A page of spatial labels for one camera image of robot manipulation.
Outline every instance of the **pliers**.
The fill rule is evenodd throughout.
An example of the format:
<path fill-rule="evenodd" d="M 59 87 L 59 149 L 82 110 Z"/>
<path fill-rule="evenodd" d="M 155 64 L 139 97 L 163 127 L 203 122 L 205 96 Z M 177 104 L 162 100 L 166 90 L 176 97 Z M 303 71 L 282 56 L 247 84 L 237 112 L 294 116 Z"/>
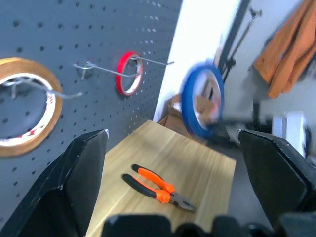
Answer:
<path fill-rule="evenodd" d="M 151 198 L 155 198 L 159 200 L 161 203 L 171 203 L 175 206 L 181 207 L 186 211 L 195 212 L 197 210 L 197 208 L 194 205 L 192 205 L 188 199 L 184 198 L 175 191 L 172 184 L 169 184 L 166 181 L 164 181 L 156 173 L 137 164 L 133 164 L 131 168 L 132 170 L 144 176 L 145 178 L 153 181 L 161 188 L 160 190 L 154 189 L 144 184 L 143 182 L 135 179 L 129 174 L 123 174 L 122 179 L 136 191 Z"/>

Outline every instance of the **tape roll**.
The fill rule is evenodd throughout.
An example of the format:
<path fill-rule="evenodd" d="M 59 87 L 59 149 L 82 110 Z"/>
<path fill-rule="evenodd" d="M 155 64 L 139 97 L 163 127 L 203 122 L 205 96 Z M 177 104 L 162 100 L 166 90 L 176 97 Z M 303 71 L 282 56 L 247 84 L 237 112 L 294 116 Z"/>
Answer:
<path fill-rule="evenodd" d="M 213 94 L 215 101 L 213 101 L 213 114 L 210 115 L 210 119 L 213 120 L 213 122 L 221 119 L 224 108 L 224 83 L 221 72 L 213 64 L 198 64 L 188 73 L 187 81 L 185 83 L 181 98 L 181 109 L 183 124 L 187 131 L 199 137 L 209 139 L 213 135 L 214 126 L 201 124 L 197 118 L 194 105 L 194 92 L 196 89 L 195 85 L 201 76 L 205 74 L 212 74 L 212 77 L 209 78 L 215 82 L 218 90 L 216 96 Z"/>
<path fill-rule="evenodd" d="M 18 77 L 33 78 L 50 90 L 62 93 L 56 76 L 44 65 L 22 58 L 0 60 L 0 86 L 6 81 Z M 37 147 L 52 131 L 62 111 L 62 99 L 47 92 L 46 108 L 38 124 L 18 137 L 0 139 L 0 157 L 24 154 Z"/>
<path fill-rule="evenodd" d="M 128 61 L 132 60 L 132 58 L 136 58 L 136 57 L 140 57 L 140 55 L 136 52 L 126 53 L 118 63 L 117 72 L 123 74 L 125 67 L 127 66 Z M 131 95 L 135 94 L 135 92 L 137 91 L 137 89 L 142 81 L 144 64 L 143 64 L 143 61 L 141 59 L 136 59 L 136 64 L 137 64 L 137 74 L 138 75 L 135 77 L 134 82 L 129 89 L 125 90 L 123 88 L 124 78 L 122 76 L 120 76 L 120 75 L 115 76 L 115 86 L 116 86 L 118 93 L 125 95 L 125 96 L 131 96 Z"/>

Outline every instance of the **blue tape roll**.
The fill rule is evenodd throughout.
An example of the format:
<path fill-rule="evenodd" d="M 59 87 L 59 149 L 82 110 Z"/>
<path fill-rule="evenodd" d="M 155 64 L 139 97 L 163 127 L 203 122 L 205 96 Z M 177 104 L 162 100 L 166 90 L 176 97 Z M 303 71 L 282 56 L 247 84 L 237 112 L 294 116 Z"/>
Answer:
<path fill-rule="evenodd" d="M 214 126 L 202 127 L 198 122 L 198 119 L 194 113 L 194 100 L 193 100 L 193 89 L 194 85 L 204 71 L 211 71 L 217 80 L 220 92 L 221 92 L 221 105 L 219 111 L 219 120 L 222 117 L 224 108 L 224 83 L 221 72 L 218 68 L 212 64 L 199 64 L 195 66 L 189 73 L 187 82 L 184 86 L 182 93 L 182 118 L 183 124 L 187 131 L 191 134 L 195 134 L 199 137 L 209 139 L 213 135 Z"/>

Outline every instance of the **orange jacket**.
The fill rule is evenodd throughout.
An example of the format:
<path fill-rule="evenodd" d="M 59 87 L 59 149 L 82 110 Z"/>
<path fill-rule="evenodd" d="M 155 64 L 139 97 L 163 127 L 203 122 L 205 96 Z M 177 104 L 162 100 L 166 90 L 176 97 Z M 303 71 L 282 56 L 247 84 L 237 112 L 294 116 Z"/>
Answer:
<path fill-rule="evenodd" d="M 276 33 L 254 67 L 270 85 L 268 95 L 289 92 L 316 52 L 316 0 L 305 0 Z"/>

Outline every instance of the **brown packing tape roll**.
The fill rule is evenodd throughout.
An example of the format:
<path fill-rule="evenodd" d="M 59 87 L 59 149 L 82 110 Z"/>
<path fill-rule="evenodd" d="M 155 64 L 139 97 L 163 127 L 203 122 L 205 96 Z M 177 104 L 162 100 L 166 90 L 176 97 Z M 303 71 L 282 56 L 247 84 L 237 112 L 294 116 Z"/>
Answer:
<path fill-rule="evenodd" d="M 35 74 L 46 80 L 52 89 L 62 93 L 62 88 L 56 76 L 44 65 L 22 59 L 22 58 L 5 58 L 0 59 L 0 84 L 3 83 L 4 78 L 18 73 Z M 34 138 L 25 143 L 14 146 L 0 146 L 0 157 L 12 157 L 24 154 L 37 147 L 52 131 L 56 125 L 62 111 L 63 102 L 60 97 L 55 97 L 55 110 L 48 122 L 47 126 Z"/>

